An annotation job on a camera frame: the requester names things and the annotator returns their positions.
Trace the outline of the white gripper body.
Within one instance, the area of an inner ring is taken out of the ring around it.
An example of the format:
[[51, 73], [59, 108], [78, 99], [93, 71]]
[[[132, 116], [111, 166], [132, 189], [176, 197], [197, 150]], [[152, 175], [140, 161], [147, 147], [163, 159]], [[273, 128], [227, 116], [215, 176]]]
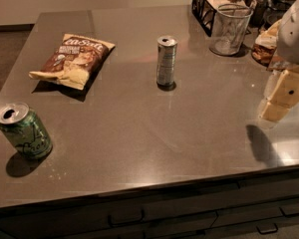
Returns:
[[292, 4], [281, 19], [277, 53], [286, 61], [299, 64], [299, 0]]

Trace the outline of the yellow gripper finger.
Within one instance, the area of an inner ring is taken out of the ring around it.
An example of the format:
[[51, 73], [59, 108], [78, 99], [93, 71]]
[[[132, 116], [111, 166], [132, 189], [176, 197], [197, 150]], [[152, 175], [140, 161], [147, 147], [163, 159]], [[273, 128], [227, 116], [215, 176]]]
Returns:
[[269, 121], [282, 120], [299, 103], [299, 71], [284, 70], [280, 74], [272, 74], [264, 97], [259, 106], [259, 116]]

